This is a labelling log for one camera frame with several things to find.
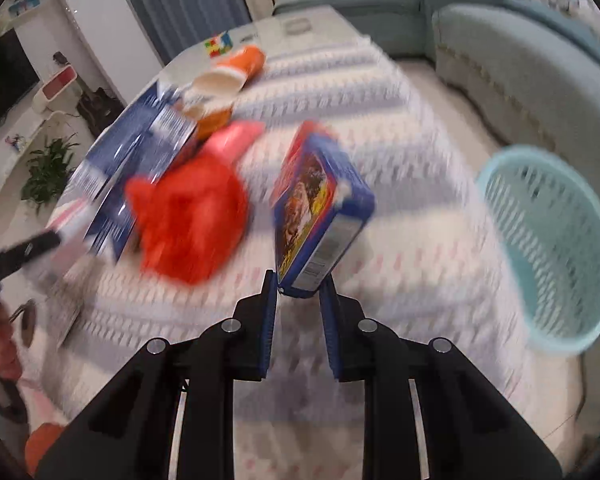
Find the green plant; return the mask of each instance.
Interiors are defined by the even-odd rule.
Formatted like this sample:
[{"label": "green plant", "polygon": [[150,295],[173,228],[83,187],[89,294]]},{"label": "green plant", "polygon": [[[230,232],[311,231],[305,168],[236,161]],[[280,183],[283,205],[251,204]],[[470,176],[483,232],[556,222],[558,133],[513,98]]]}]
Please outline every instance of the green plant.
[{"label": "green plant", "polygon": [[22,187],[20,197],[36,204],[36,214],[43,205],[51,203],[60,197],[74,169],[70,168],[74,154],[71,148],[78,146],[70,142],[75,134],[67,139],[54,139],[48,142],[45,137],[45,147],[34,150],[34,155],[27,161],[29,179]]}]

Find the bag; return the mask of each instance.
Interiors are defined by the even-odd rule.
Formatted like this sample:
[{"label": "bag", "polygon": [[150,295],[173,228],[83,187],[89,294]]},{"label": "bag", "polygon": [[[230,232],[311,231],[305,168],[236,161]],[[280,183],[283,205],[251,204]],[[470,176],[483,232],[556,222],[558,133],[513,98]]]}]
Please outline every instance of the bag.
[{"label": "bag", "polygon": [[133,177],[125,193],[141,235],[142,268],[189,285],[208,280],[229,260],[247,225],[242,182],[209,153],[156,184]]}]

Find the white bedspread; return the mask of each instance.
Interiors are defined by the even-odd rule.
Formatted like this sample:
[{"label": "white bedspread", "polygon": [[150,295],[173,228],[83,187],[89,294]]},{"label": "white bedspread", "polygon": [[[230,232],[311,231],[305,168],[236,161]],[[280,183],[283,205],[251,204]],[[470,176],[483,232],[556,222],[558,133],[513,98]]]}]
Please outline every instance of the white bedspread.
[{"label": "white bedspread", "polygon": [[[29,360],[71,418],[149,338],[192,338],[259,291],[274,267],[268,199],[305,119],[337,134],[375,192],[377,210],[334,272],[339,293],[400,336],[456,343],[525,413],[530,374],[520,298],[493,222],[442,124],[407,78],[368,40],[277,57],[235,102],[235,117],[267,131],[239,165],[253,221],[231,262],[188,288],[141,276],[138,261],[80,262],[52,291]],[[54,319],[85,301],[56,351]],[[334,382],[317,300],[278,298],[269,376],[235,385],[239,479],[359,479],[362,384]]]}]

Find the human hand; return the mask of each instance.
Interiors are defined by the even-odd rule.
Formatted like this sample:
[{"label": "human hand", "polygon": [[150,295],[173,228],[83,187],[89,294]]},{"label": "human hand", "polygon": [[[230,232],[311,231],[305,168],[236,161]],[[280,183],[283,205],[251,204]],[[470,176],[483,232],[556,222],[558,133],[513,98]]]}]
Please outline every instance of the human hand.
[{"label": "human hand", "polygon": [[0,303],[0,378],[7,381],[17,381],[22,375],[22,366],[18,359],[18,350],[11,339],[13,328],[9,316]]}]

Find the blue box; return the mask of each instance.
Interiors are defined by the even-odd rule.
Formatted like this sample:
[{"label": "blue box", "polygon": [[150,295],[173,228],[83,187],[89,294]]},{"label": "blue box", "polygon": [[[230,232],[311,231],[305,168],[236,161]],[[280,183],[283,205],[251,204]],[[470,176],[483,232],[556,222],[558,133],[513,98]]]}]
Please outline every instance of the blue box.
[{"label": "blue box", "polygon": [[309,134],[295,165],[273,208],[276,271],[282,294],[310,298],[362,231],[376,199],[331,137]]}]

